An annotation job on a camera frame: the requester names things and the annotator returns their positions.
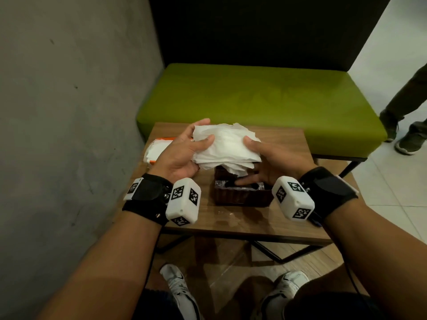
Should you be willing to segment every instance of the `black shorts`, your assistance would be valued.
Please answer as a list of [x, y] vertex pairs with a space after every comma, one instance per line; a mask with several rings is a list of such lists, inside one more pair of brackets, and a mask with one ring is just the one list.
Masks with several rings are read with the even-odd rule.
[[[284, 317], [286, 320], [385, 319], [369, 296], [363, 299], [365, 302], [355, 293], [326, 292], [307, 296], [299, 302], [290, 302]], [[183, 320], [183, 317], [170, 292], [144, 289], [132, 319]]]

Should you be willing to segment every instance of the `qr code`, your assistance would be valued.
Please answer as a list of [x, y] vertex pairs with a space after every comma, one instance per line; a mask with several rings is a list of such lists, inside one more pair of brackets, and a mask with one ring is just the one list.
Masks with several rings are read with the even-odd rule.
[[304, 192], [304, 189], [298, 183], [288, 182], [288, 184], [291, 186], [292, 190], [298, 191], [298, 192]]
[[184, 226], [186, 224], [189, 224], [189, 221], [184, 217], [177, 217], [175, 219], [171, 219], [171, 221], [176, 223], [179, 226]]
[[199, 195], [192, 188], [190, 188], [188, 198], [191, 202], [194, 203], [195, 206], [197, 206], [197, 200], [199, 199]]
[[172, 192], [172, 197], [170, 199], [173, 200], [173, 199], [180, 198], [183, 192], [184, 192], [184, 185], [175, 188]]
[[306, 219], [310, 211], [310, 209], [298, 208], [292, 218]]
[[280, 203], [282, 203], [285, 196], [286, 196], [285, 190], [283, 189], [283, 187], [279, 187], [279, 189], [277, 190], [277, 193], [276, 193], [276, 197]]
[[129, 189], [128, 194], [133, 193], [136, 190], [136, 188], [138, 187], [138, 184], [139, 183], [133, 183], [132, 186], [131, 186], [131, 188]]

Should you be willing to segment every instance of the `forearm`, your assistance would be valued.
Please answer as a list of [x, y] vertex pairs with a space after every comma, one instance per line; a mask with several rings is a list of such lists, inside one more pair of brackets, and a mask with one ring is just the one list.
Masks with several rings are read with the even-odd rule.
[[360, 200], [325, 219], [325, 229], [371, 296], [395, 318], [427, 314], [427, 245]]
[[39, 319], [130, 319], [161, 226], [124, 211], [88, 251]]

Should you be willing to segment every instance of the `dark green shoe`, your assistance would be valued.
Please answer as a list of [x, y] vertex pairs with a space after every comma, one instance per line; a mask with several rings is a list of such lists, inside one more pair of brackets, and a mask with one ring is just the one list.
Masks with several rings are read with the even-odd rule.
[[383, 110], [380, 113], [380, 120], [386, 129], [387, 140], [386, 142], [392, 142], [396, 139], [396, 134], [398, 130], [398, 120], [390, 112]]
[[425, 138], [418, 133], [411, 132], [411, 128], [408, 133], [395, 144], [395, 149], [405, 155], [413, 155], [421, 149], [424, 144]]

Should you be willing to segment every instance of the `black wrist strap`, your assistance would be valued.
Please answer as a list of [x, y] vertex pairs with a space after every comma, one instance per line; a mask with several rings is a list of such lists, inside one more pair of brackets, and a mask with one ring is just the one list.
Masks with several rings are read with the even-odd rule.
[[130, 211], [164, 226], [166, 208], [173, 184], [157, 175], [145, 173], [131, 200], [123, 205], [122, 211]]
[[315, 208], [308, 219], [315, 224], [322, 224], [338, 207], [358, 198], [352, 188], [324, 167], [308, 171], [299, 182], [314, 201]]

